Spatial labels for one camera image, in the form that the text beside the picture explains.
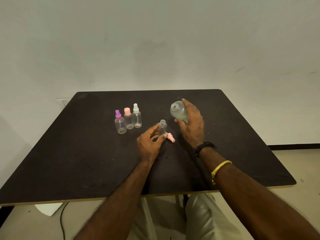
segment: large plastic bottle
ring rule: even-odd
[[[160,120],[160,123],[158,125],[158,132],[158,138],[167,133],[167,123],[165,120]]]
[[[134,128],[134,120],[130,108],[124,109],[124,120],[128,130]]]
[[[170,113],[177,120],[183,120],[188,123],[187,108],[182,101],[171,104]]]
[[[124,134],[127,132],[127,127],[126,127],[126,122],[125,119],[122,117],[121,113],[119,110],[115,111],[115,127],[117,129],[117,132],[119,134]]]
[[[133,124],[135,128],[140,128],[142,126],[141,121],[141,112],[139,112],[139,108],[137,104],[133,105]]]

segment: hand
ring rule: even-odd
[[[188,124],[184,121],[175,119],[181,129],[184,139],[193,147],[196,148],[205,141],[205,123],[200,114],[200,111],[188,100],[182,99],[188,111]]]
[[[151,163],[154,163],[155,159],[159,155],[162,143],[168,137],[168,134],[163,134],[157,141],[153,141],[158,137],[158,125],[159,124],[152,126],[137,138],[141,159]]]

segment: white wall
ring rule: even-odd
[[[0,170],[77,91],[219,88],[266,144],[320,143],[319,23],[319,0],[0,0]]]

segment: black table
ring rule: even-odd
[[[166,140],[143,195],[216,190],[202,162],[180,134],[170,105],[180,98],[195,104],[205,122],[206,140],[264,186],[296,184],[230,100],[219,89],[77,92],[0,189],[0,205],[105,198],[139,160],[136,138],[166,120],[176,142]],[[137,103],[142,127],[118,134],[115,110]]]

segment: black baseboard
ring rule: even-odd
[[[0,208],[0,227],[5,222],[11,211],[13,210],[14,206],[2,206]]]
[[[300,150],[300,149],[320,149],[320,143],[313,144],[289,144],[289,145],[269,145],[271,151],[278,150]]]
[[[269,145],[271,151],[278,150],[299,150],[299,149],[320,149],[320,143],[313,144],[289,144],[289,145]],[[0,208],[0,227],[9,216],[14,206],[3,206]]]

